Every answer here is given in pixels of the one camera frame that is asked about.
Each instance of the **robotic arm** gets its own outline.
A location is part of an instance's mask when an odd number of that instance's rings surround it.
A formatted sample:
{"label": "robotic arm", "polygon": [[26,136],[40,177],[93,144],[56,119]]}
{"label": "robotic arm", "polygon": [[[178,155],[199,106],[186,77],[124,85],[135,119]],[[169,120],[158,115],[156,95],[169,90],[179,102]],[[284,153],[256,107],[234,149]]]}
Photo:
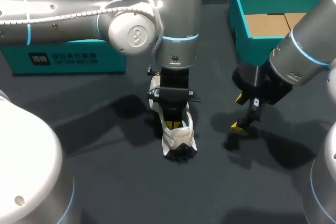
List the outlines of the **robotic arm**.
{"label": "robotic arm", "polygon": [[[263,106],[275,104],[294,86],[302,86],[323,70],[330,70],[328,93],[336,103],[336,0],[320,3],[272,50],[260,67],[241,63],[233,81],[241,89],[239,104],[250,101],[246,116],[232,125],[243,131],[260,119]],[[305,216],[310,224],[336,223],[336,124],[329,131],[313,162],[309,186],[302,195]]]}
{"label": "robotic arm", "polygon": [[266,103],[276,104],[292,87],[306,84],[324,70],[330,69],[328,90],[336,102],[335,5],[336,0],[321,0],[270,52],[262,66],[240,63],[234,70],[233,81],[241,89],[236,102],[250,104],[246,116],[232,125],[233,129],[241,131],[259,121]]}
{"label": "robotic arm", "polygon": [[100,39],[125,55],[153,49],[159,87],[148,98],[170,130],[183,124],[195,92],[188,88],[196,59],[202,0],[0,0],[0,46]]}
{"label": "robotic arm", "polygon": [[[170,137],[171,150],[182,144],[196,148],[189,141],[194,138],[193,122],[186,108],[194,97],[188,88],[188,70],[196,59],[201,2],[0,0],[0,46],[101,39],[125,55],[152,48],[161,72],[154,73],[149,67],[148,74],[160,78],[154,88],[158,92],[150,89],[148,98],[161,108],[162,125],[172,122],[171,129],[165,127],[163,139]],[[4,206],[0,207],[0,223],[79,224],[75,182],[62,165],[61,147],[53,130],[11,103],[1,91],[0,110],[4,184],[0,187],[0,206]],[[188,126],[174,129],[174,122],[184,122],[185,112]]]}

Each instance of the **white cable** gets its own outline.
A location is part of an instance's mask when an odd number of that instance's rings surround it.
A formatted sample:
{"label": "white cable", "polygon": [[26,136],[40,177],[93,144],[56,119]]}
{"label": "white cable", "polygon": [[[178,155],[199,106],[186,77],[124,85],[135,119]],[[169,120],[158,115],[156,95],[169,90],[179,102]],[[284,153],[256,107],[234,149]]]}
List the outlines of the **white cable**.
{"label": "white cable", "polygon": [[142,10],[142,9],[138,9],[134,7],[115,7],[115,8],[92,10],[88,12],[73,13],[73,14],[67,14],[67,15],[61,15],[61,16],[34,18],[30,20],[26,20],[26,19],[0,20],[0,26],[47,23],[47,22],[55,22],[55,21],[61,21],[61,20],[66,20],[66,19],[84,18],[84,17],[96,16],[96,15],[101,15],[101,14],[106,14],[106,13],[118,13],[118,12],[138,13],[138,14],[142,14],[146,16],[149,19],[155,19],[154,14],[147,12],[145,10]]}
{"label": "white cable", "polygon": [[159,13],[159,7],[158,7],[158,0],[148,0],[149,3],[152,5],[153,7],[153,10],[154,10],[154,17],[156,19],[156,23],[159,24],[159,28],[160,28],[160,31],[159,31],[159,37],[155,43],[155,46],[153,48],[153,55],[156,56],[156,52],[158,50],[158,48],[160,47],[160,44],[163,40],[163,24],[161,22],[161,17],[160,17],[160,13]]}

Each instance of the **white sneaker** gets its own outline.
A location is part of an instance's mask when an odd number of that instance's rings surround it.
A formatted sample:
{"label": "white sneaker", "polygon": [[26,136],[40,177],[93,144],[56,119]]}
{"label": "white sneaker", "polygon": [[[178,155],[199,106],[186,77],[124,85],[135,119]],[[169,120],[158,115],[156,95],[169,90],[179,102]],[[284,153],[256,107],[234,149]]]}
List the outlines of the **white sneaker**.
{"label": "white sneaker", "polygon": [[[157,92],[160,87],[160,76],[153,76],[150,90]],[[192,157],[197,152],[197,147],[194,139],[194,123],[189,111],[189,104],[183,110],[182,126],[175,129],[170,129],[167,126],[162,114],[162,108],[157,102],[149,99],[151,110],[159,114],[162,125],[162,151],[165,157],[172,159],[180,159],[183,156]]]}

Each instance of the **bolt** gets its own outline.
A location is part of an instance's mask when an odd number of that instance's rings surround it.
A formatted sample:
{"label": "bolt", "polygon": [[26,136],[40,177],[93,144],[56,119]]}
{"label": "bolt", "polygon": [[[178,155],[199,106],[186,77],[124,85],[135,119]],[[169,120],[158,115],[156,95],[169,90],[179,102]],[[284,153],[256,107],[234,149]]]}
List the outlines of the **bolt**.
{"label": "bolt", "polygon": [[178,62],[178,60],[179,60],[179,59],[178,59],[178,56],[175,55],[175,56],[172,57],[172,61],[173,61],[174,63]]}
{"label": "bolt", "polygon": [[25,200],[22,196],[16,196],[14,199],[15,204],[17,204],[18,206],[22,207],[25,205]]}

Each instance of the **open box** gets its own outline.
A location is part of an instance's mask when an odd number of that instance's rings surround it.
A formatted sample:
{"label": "open box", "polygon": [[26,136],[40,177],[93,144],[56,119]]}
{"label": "open box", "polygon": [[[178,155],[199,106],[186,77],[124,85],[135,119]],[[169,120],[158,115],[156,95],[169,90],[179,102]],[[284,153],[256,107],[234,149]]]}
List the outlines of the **open box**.
{"label": "open box", "polygon": [[14,74],[125,72],[126,58],[103,40],[1,47]]}
{"label": "open box", "polygon": [[231,0],[229,24],[239,62],[256,66],[320,0]]}

